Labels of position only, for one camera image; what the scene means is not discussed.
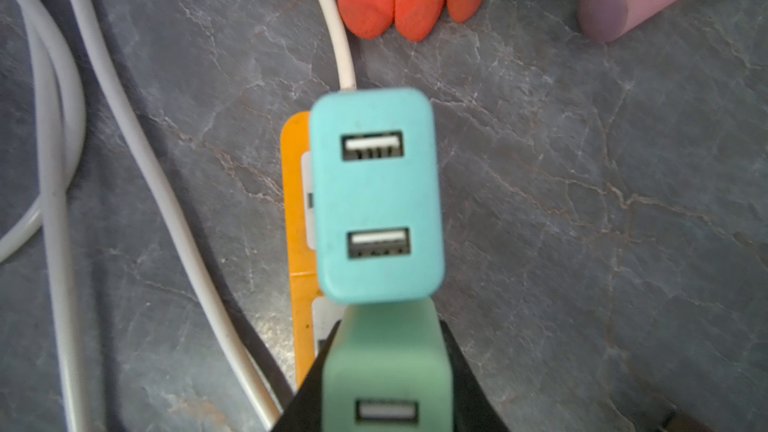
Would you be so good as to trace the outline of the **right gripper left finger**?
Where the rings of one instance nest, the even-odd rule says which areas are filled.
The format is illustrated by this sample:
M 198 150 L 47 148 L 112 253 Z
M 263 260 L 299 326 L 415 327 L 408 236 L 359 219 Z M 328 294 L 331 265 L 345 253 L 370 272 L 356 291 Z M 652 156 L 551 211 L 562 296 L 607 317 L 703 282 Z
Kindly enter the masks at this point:
M 340 322 L 337 321 L 302 385 L 282 413 L 272 432 L 320 432 L 322 430 L 322 375 L 331 344 Z

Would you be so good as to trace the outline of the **teal plug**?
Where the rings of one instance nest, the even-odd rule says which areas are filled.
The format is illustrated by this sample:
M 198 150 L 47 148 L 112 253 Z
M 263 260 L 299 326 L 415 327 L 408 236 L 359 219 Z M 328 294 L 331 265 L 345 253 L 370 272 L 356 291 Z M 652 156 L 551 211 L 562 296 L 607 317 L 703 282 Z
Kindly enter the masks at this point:
M 432 295 L 445 275 L 435 117 L 413 88 L 331 93 L 309 115 L 317 274 L 342 304 Z

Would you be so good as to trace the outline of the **green plug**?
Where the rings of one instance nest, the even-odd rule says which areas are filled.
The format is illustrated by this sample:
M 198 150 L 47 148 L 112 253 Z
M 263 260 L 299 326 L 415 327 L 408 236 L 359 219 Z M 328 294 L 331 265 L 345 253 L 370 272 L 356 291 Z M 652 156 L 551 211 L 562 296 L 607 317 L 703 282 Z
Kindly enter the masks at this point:
M 451 431 L 453 398 L 430 298 L 346 307 L 322 370 L 323 431 Z

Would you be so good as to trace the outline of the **orange power strip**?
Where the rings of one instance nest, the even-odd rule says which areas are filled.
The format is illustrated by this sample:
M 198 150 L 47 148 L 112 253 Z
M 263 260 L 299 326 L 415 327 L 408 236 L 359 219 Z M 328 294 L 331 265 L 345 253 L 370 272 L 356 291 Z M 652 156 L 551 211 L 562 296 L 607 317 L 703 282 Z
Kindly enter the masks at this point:
M 309 150 L 309 114 L 300 112 L 288 119 L 280 137 L 297 385 L 306 379 L 345 310 L 324 296 L 317 279 Z

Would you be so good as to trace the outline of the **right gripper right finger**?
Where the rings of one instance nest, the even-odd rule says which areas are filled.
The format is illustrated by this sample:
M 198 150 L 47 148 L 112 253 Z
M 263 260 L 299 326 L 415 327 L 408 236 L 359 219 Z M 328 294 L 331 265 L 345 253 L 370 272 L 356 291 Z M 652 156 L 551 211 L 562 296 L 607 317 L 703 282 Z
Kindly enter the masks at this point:
M 455 432 L 509 432 L 487 398 L 448 323 L 440 321 L 453 374 L 453 430 Z

